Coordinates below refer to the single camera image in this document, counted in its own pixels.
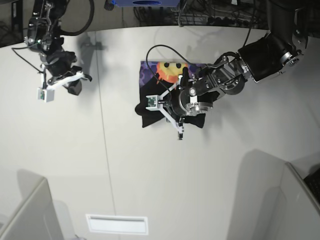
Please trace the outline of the black T-shirt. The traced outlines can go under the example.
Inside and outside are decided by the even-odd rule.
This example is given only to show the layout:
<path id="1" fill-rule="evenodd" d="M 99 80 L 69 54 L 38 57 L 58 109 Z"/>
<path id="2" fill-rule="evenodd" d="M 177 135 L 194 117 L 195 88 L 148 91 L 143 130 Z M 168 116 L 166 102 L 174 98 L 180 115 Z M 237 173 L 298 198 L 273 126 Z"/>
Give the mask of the black T-shirt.
<path id="1" fill-rule="evenodd" d="M 147 96 L 161 95 L 166 88 L 170 88 L 179 80 L 179 75 L 188 73 L 195 74 L 198 68 L 202 68 L 203 64 L 192 66 L 188 63 L 179 62 L 149 62 L 142 61 L 139 71 L 139 98 L 140 103 L 135 107 L 137 115 L 142 117 L 142 127 L 146 128 L 164 118 L 159 111 L 149 111 Z"/>

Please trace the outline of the black power strip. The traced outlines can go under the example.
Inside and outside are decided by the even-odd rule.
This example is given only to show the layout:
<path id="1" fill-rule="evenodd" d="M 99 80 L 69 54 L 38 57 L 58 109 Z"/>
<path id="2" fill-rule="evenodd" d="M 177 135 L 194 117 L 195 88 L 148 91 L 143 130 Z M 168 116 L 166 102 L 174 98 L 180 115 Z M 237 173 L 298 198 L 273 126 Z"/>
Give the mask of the black power strip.
<path id="1" fill-rule="evenodd" d="M 206 25 L 207 26 L 218 26 L 218 27 L 235 27 L 235 28 L 249 28 L 251 25 L 251 20 L 240 19 L 234 17 L 208 17 Z"/>

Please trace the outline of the blue box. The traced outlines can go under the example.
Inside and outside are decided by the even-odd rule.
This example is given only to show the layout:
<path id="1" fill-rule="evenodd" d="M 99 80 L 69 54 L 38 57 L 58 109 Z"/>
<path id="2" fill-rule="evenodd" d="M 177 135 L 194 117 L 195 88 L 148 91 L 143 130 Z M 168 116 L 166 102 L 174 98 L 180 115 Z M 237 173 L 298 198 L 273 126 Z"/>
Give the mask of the blue box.
<path id="1" fill-rule="evenodd" d="M 118 7 L 177 7 L 180 0 L 112 0 Z"/>

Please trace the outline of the white label plate on table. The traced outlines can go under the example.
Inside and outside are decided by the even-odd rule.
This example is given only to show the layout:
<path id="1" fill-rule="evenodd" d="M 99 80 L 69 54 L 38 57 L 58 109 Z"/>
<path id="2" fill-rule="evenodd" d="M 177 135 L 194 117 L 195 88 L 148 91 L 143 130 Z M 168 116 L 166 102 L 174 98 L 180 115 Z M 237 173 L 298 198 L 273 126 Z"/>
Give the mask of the white label plate on table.
<path id="1" fill-rule="evenodd" d="M 92 233 L 119 235 L 148 235 L 148 218 L 144 216 L 116 216 L 87 214 L 88 228 Z"/>

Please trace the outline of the black keyboard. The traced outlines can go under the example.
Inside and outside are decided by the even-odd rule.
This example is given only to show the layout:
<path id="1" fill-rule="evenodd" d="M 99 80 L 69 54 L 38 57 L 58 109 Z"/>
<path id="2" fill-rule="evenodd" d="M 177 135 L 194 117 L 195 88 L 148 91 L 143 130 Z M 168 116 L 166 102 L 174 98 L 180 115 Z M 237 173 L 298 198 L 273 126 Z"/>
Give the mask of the black keyboard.
<path id="1" fill-rule="evenodd" d="M 320 169 L 318 168 L 315 172 L 309 174 L 304 178 L 304 182 L 315 197 L 317 202 L 320 202 Z"/>

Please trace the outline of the right grey partition panel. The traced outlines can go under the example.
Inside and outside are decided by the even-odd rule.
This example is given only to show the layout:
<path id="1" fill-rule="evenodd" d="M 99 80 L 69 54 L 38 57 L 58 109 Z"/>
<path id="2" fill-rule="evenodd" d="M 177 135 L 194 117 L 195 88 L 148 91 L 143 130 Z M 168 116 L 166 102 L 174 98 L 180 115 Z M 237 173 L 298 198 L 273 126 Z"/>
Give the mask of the right grey partition panel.
<path id="1" fill-rule="evenodd" d="M 283 167 L 279 186 L 264 205 L 262 240 L 318 240 L 320 205 L 292 164 Z"/>

